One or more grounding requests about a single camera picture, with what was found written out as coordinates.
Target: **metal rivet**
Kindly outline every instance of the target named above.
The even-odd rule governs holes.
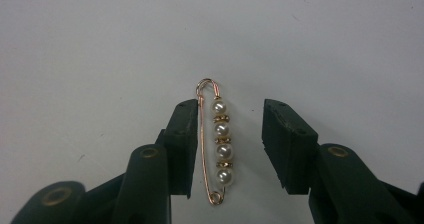
[[[69,187],[58,187],[48,192],[41,199],[41,203],[45,206],[55,206],[59,203],[64,202],[72,194],[72,189]]]
[[[349,152],[340,147],[329,147],[328,151],[337,157],[347,157],[349,155]]]
[[[159,153],[159,151],[155,148],[147,148],[141,151],[141,157],[143,158],[152,158],[156,156]]]

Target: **white pearl bead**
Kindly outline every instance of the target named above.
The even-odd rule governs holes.
[[[212,102],[211,109],[215,115],[224,115],[227,112],[227,105],[220,98]]]
[[[231,144],[220,144],[216,147],[215,154],[219,161],[231,160],[233,158],[233,147]]]
[[[228,136],[230,134],[230,125],[227,122],[216,123],[215,134],[217,136]]]
[[[216,172],[216,181],[226,187],[233,183],[234,171],[231,168],[220,168]]]

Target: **white background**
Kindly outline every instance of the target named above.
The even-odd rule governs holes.
[[[424,180],[424,0],[0,0],[0,222],[39,189],[123,173],[174,107],[215,79],[237,179],[206,200],[199,156],[174,223],[313,223],[261,142],[265,98],[381,180]]]

